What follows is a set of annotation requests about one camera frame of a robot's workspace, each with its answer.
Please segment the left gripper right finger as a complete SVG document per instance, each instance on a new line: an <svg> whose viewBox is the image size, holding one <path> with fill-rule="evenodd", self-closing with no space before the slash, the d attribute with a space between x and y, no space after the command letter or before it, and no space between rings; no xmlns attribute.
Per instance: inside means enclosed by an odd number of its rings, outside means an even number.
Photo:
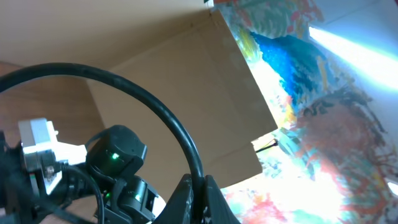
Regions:
<svg viewBox="0 0 398 224"><path fill-rule="evenodd" d="M211 175L205 177L204 224L240 224Z"/></svg>

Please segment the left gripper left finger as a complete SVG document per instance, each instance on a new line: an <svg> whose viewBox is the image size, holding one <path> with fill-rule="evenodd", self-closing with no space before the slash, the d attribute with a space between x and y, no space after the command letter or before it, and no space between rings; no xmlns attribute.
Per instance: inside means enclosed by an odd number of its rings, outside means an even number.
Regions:
<svg viewBox="0 0 398 224"><path fill-rule="evenodd" d="M192 207L192 178L190 174L184 174L165 208L152 224L191 224Z"/></svg>

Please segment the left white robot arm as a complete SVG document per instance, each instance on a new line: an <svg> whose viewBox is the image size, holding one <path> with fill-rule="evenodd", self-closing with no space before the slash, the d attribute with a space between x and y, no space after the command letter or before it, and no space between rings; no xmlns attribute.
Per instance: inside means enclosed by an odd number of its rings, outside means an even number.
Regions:
<svg viewBox="0 0 398 224"><path fill-rule="evenodd" d="M129 128L115 125L84 145L60 142L44 118L20 121L16 147L1 141L2 223L40 223L54 214L71 223L88 223L67 207L95 196L98 223L236 223L212 176L205 178L202 205L194 209L188 174L168 201L137 175L147 147Z"/></svg>

